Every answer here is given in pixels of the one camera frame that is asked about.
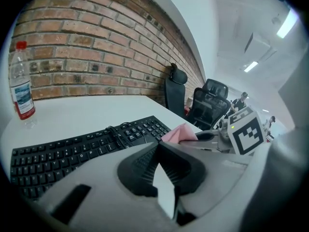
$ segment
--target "ceiling light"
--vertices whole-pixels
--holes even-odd
[[[293,9],[290,9],[288,16],[286,17],[284,23],[282,24],[281,28],[277,32],[277,35],[280,38],[284,38],[287,33],[292,29],[298,19],[298,15]]]
[[[253,69],[256,65],[258,65],[258,62],[253,61],[251,65],[249,65],[246,69],[245,72],[249,72],[251,69]]]

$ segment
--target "plastic bottle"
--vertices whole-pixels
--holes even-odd
[[[18,41],[16,44],[16,52],[10,66],[10,86],[19,118],[27,128],[32,128],[37,124],[37,119],[34,115],[26,47],[26,41]]]

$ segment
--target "person in black shirt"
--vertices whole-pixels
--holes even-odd
[[[231,116],[232,114],[240,111],[241,109],[245,108],[247,106],[245,100],[247,99],[248,94],[246,92],[243,92],[241,94],[240,99],[235,99],[233,100],[233,102],[231,103],[231,109],[230,111],[227,113],[227,115],[225,115],[224,118],[228,118],[229,116]]]

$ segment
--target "pink cloth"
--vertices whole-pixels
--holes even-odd
[[[183,140],[197,141],[197,136],[192,131],[191,127],[184,123],[171,130],[169,133],[162,137],[163,142],[179,143]]]

